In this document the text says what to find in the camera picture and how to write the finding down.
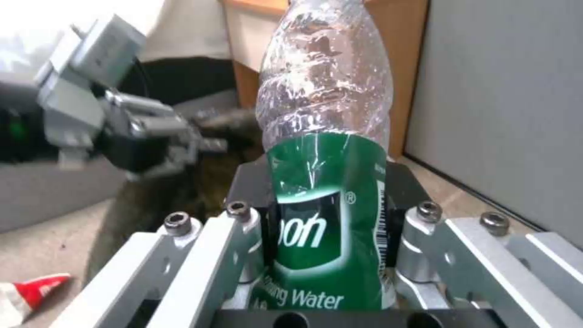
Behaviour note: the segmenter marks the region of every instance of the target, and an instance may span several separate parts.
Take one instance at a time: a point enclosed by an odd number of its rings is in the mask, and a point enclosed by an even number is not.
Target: red and white wrapper
[[[20,283],[0,282],[0,328],[20,326],[48,293],[70,277],[61,273]]]

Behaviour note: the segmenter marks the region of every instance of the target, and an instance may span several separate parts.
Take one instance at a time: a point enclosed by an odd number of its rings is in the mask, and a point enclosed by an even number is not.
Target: green bottle label
[[[268,152],[278,255],[251,294],[262,309],[382,309],[386,154],[356,135],[308,134]]]

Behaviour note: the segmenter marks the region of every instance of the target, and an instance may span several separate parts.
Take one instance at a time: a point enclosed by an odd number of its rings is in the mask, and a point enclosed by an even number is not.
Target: gray panel
[[[80,171],[56,163],[0,165],[0,233],[33,225],[115,196],[123,172],[99,158]]]
[[[583,1],[435,0],[407,152],[583,246]]]

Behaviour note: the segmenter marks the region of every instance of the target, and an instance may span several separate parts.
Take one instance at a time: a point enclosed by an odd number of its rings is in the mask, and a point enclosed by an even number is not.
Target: green light
[[[14,139],[23,140],[26,138],[26,128],[20,121],[10,122],[8,131]]]

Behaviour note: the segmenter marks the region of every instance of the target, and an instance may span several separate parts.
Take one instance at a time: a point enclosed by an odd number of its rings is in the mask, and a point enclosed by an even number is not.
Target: wooden desk
[[[225,6],[239,101],[254,107],[261,60],[287,0],[222,0]],[[368,0],[366,7],[381,33],[391,62],[394,101],[389,154],[402,155],[428,0]]]

